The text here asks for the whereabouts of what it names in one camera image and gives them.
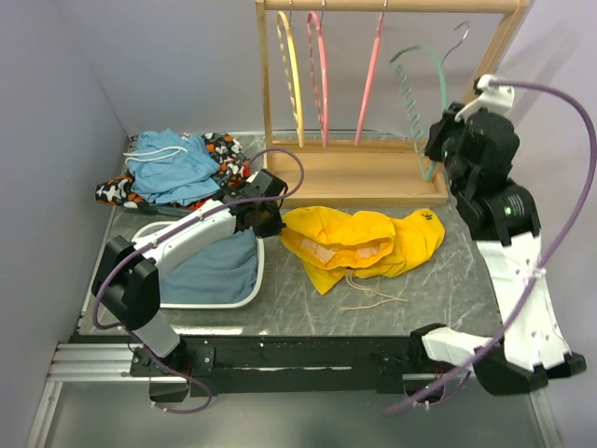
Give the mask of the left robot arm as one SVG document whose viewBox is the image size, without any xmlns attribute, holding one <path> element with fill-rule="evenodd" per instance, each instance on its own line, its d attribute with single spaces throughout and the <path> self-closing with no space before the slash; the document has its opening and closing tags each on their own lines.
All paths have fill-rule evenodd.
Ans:
<svg viewBox="0 0 597 448">
<path fill-rule="evenodd" d="M 133 243 L 110 240 L 92 281 L 95 308 L 103 305 L 152 354 L 162 373 L 176 374 L 186 362 L 186 343 L 160 310 L 160 281 L 208 245 L 240 231 L 257 237 L 283 228 L 278 202 L 287 184 L 262 169 L 237 187 L 224 187 L 199 209 Z"/>
</svg>

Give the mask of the green hanger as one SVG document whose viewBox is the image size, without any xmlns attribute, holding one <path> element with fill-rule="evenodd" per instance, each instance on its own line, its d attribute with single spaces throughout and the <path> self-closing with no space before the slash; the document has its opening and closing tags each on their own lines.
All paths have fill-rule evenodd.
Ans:
<svg viewBox="0 0 597 448">
<path fill-rule="evenodd" d="M 423 177 L 423 180 L 426 182 L 430 182 L 433 179 L 434 172 L 437 168 L 437 162 L 425 161 L 426 156 L 424 155 L 423 143 L 423 140 L 425 138 L 425 132 L 421 127 L 421 116 L 418 113 L 417 100 L 413 97 L 413 90 L 409 83 L 409 78 L 407 76 L 407 73 L 405 72 L 404 66 L 401 63 L 398 63 L 397 61 L 401 56 L 413 51 L 421 51 L 431 58 L 437 71 L 437 78 L 440 90 L 440 111 L 443 112 L 450 105 L 449 88 L 446 79 L 444 63 L 446 59 L 466 40 L 470 31 L 469 21 L 462 21 L 454 28 L 454 31 L 458 31 L 461 29 L 463 29 L 464 32 L 463 35 L 460 37 L 460 40 L 454 46 L 452 46 L 444 54 L 442 58 L 440 58 L 437 52 L 433 49 L 421 45 L 416 45 L 398 51 L 389 61 L 389 64 L 391 64 L 393 67 L 397 80 L 398 93 L 403 100 L 403 106 L 405 107 L 405 111 L 407 114 L 413 149 L 415 154 L 419 157 L 419 169 Z"/>
</svg>

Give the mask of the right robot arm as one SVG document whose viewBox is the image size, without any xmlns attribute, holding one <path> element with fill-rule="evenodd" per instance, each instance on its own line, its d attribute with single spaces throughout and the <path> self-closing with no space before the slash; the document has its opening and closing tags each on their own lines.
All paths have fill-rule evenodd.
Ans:
<svg viewBox="0 0 597 448">
<path fill-rule="evenodd" d="M 586 359 L 563 338 L 545 275 L 538 268 L 540 220 L 531 192 L 509 176 L 520 139 L 504 116 L 483 107 L 467 118 L 453 103 L 430 128 L 425 154 L 444 164 L 456 210 L 491 278 L 502 320 L 495 342 L 443 324 L 414 330 L 410 365 L 422 372 L 468 358 L 494 396 L 526 394 L 552 379 L 575 376 Z"/>
</svg>

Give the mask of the yellow shorts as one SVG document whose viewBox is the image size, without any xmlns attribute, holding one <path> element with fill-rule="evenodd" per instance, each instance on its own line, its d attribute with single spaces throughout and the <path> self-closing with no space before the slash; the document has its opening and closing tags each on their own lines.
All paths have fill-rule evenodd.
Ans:
<svg viewBox="0 0 597 448">
<path fill-rule="evenodd" d="M 394 278 L 417 268 L 433 257 L 446 235 L 438 216 L 426 208 L 393 218 L 310 206 L 285 213 L 283 222 L 284 247 L 302 261 L 321 295 L 350 274 Z"/>
</svg>

